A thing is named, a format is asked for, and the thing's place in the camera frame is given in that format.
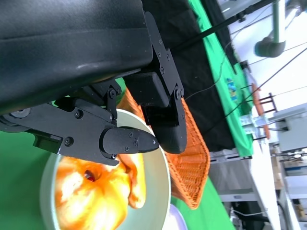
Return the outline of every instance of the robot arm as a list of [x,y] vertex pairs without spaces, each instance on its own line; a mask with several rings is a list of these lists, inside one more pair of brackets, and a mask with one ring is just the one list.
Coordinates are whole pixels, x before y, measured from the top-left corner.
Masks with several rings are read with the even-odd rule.
[[[44,4],[55,6],[59,2],[51,0]],[[82,2],[88,7],[80,6],[80,12],[77,12],[75,8]],[[10,11],[18,9],[23,12],[21,18],[28,19],[13,19],[7,27],[4,25],[7,34],[3,33],[6,37],[0,38],[0,53],[4,54],[4,61],[0,63],[1,131],[29,132],[35,135],[34,146],[38,148],[109,165],[118,163],[115,160],[117,154],[149,152],[157,149],[159,144],[170,153],[185,150],[183,87],[154,18],[143,12],[140,0],[120,1],[118,5],[107,0],[76,2],[71,15],[77,14],[76,18],[80,20],[80,14],[84,17],[89,10],[91,16],[87,16],[87,20],[90,23],[83,26],[105,29],[86,29],[82,35],[74,32],[72,35],[52,33],[25,37],[25,34],[14,34],[9,37],[12,32],[9,25],[15,23],[18,27],[31,22],[32,16],[23,14],[27,12],[28,4],[38,1],[19,3],[21,7],[17,9],[16,5],[10,8],[10,1],[1,3],[6,4],[6,19],[11,15]],[[126,7],[125,13],[118,9],[119,5],[121,9]],[[120,22],[114,18],[100,21],[101,12],[95,14],[97,8],[105,11],[108,7],[114,10],[113,14],[122,17]],[[45,16],[54,10],[52,7],[40,8]],[[60,29],[67,29],[69,20],[64,24],[59,26]],[[118,28],[106,29],[106,24]],[[124,77],[156,138],[142,130],[117,127],[116,96],[121,93],[115,82],[118,77]]]

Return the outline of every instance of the wire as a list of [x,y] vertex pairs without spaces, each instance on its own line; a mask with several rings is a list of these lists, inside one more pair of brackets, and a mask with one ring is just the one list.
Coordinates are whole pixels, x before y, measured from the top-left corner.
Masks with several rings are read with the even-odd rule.
[[289,91],[286,91],[286,92],[281,92],[281,93],[278,93],[278,94],[274,95],[273,97],[278,96],[278,95],[282,95],[284,93],[292,92],[292,91],[295,91],[295,90],[300,90],[300,89],[303,89],[303,88],[306,88],[306,87],[307,87],[307,85],[303,86],[303,87],[300,87],[300,88],[293,89],[293,90],[289,90]]
[[228,207],[225,207],[225,208],[229,209],[230,211],[236,212],[236,213],[238,213],[238,214],[240,214],[240,215],[242,215],[242,216],[245,216],[245,217],[260,215],[260,214],[263,214],[263,213],[268,212],[268,209],[266,208],[264,212],[257,212],[257,213],[251,213],[251,214],[244,214],[244,213],[242,213],[242,212],[239,212],[239,211],[234,210],[233,208],[228,208]]
[[224,47],[224,49],[223,49],[224,56],[223,56],[222,63],[221,63],[221,65],[220,65],[219,77],[218,77],[218,79],[216,80],[216,82],[215,82],[213,85],[211,85],[210,87],[206,88],[206,89],[199,90],[199,91],[197,91],[197,92],[191,94],[190,96],[186,97],[185,100],[189,99],[190,97],[192,97],[192,96],[194,96],[194,95],[196,95],[196,94],[198,94],[198,93],[200,93],[200,92],[204,92],[204,91],[206,91],[206,90],[211,89],[212,87],[214,87],[214,86],[219,82],[219,80],[222,78],[223,64],[224,64],[225,59],[226,59],[225,50],[226,50],[227,47],[233,42],[233,40],[240,34],[240,32],[241,32],[242,30],[244,30],[244,29],[245,29],[246,27],[248,27],[251,23],[253,23],[254,21],[256,21],[256,20],[257,20],[257,19],[258,19],[258,18],[269,8],[269,7],[270,7],[270,5],[267,6],[267,7],[266,7],[256,18],[254,18],[249,24],[247,24],[246,26],[244,26],[243,28],[241,28],[240,30],[238,30],[237,34],[236,34],[236,35],[231,39],[231,41]]
[[[289,51],[289,50],[291,50],[291,49],[297,48],[297,47],[299,47],[299,46],[305,45],[305,44],[307,44],[307,42],[303,42],[303,43],[301,43],[301,44],[299,44],[299,45],[296,45],[296,46],[294,46],[294,47],[291,47],[291,48],[289,48],[289,49],[286,49],[286,50],[283,51],[283,53],[286,52],[286,51]],[[255,61],[255,62],[250,63],[250,64],[248,64],[248,65],[249,65],[249,66],[254,65],[254,64],[256,64],[256,63],[258,63],[258,62],[261,62],[261,61],[264,61],[264,60],[266,60],[266,59],[268,59],[268,58],[269,58],[269,57],[265,57],[265,58],[263,58],[263,59],[260,59],[260,60],[258,60],[258,61]]]
[[298,56],[300,56],[302,53],[304,53],[307,50],[307,48],[305,48],[304,50],[302,50],[301,52],[299,52],[294,58],[292,58],[290,61],[288,61],[284,66],[282,66],[278,71],[276,71],[272,76],[270,76],[264,83],[262,83],[257,89],[255,89],[249,96],[247,96],[246,98],[244,98],[234,109],[232,109],[227,115],[225,115],[221,120],[219,120],[218,122],[215,123],[214,126],[212,126],[211,128],[209,128],[206,133],[208,133],[209,131],[211,131],[214,127],[216,127],[220,122],[222,122],[224,119],[226,119],[230,114],[232,114],[239,106],[241,106],[247,98],[249,98],[250,96],[252,96],[255,92],[257,92],[262,86],[264,86],[269,80],[271,80],[273,77],[275,77],[280,71],[282,71],[285,67],[287,67],[293,60],[295,60]]
[[282,210],[282,213],[283,213],[283,219],[284,219],[284,222],[285,222],[285,226],[286,226],[286,229],[289,230],[289,226],[288,226],[288,217],[286,215],[286,212],[284,210],[284,207],[282,206],[282,204],[277,201],[277,205],[280,207],[280,209]]

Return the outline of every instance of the gray pipe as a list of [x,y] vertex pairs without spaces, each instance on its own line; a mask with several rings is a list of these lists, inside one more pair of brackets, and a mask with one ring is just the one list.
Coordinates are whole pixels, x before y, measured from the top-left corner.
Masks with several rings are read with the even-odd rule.
[[283,53],[286,45],[285,30],[301,13],[301,6],[301,0],[289,0],[287,7],[285,7],[285,0],[276,0],[273,3],[273,31],[256,43],[257,56],[275,58]]

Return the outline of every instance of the orange wicker basket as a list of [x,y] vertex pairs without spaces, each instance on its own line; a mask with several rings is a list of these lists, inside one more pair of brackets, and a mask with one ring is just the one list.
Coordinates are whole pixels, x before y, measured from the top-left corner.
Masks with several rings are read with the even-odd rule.
[[[183,200],[189,208],[196,209],[208,178],[210,155],[200,131],[184,100],[188,142],[186,150],[179,154],[165,153],[172,184],[172,195]],[[141,108],[127,90],[118,108],[132,112],[144,119]]]

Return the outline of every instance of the green cloth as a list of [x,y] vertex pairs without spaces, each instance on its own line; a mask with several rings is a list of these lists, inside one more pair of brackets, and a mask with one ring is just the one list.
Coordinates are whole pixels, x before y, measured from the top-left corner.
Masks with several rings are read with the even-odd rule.
[[[189,0],[191,8],[197,15],[198,24],[201,31],[205,31],[211,28],[208,16],[202,6],[200,0]],[[221,44],[215,34],[211,34],[203,39],[211,70],[213,74],[214,82],[217,82],[220,77],[221,63],[223,62],[222,75],[220,80],[216,83],[216,88],[219,93],[222,106],[225,114],[227,115],[241,102],[245,97],[250,95],[248,88],[241,89],[247,85],[246,78],[242,72],[239,64],[235,65],[237,74],[235,74],[228,58],[225,56],[225,52],[221,47]],[[230,94],[229,81],[233,81],[236,87],[237,100],[232,100]],[[251,111],[252,103],[243,103],[239,108],[232,112],[227,117],[229,129],[232,133],[236,148],[241,157],[251,156],[253,154],[252,136],[246,135],[244,129],[240,123],[240,116],[246,115]]]
[[50,153],[32,146],[28,133],[0,131],[0,228],[44,230],[39,188]]
[[198,209],[191,210],[183,201],[174,197],[171,203],[180,210],[188,230],[235,230],[210,179]]

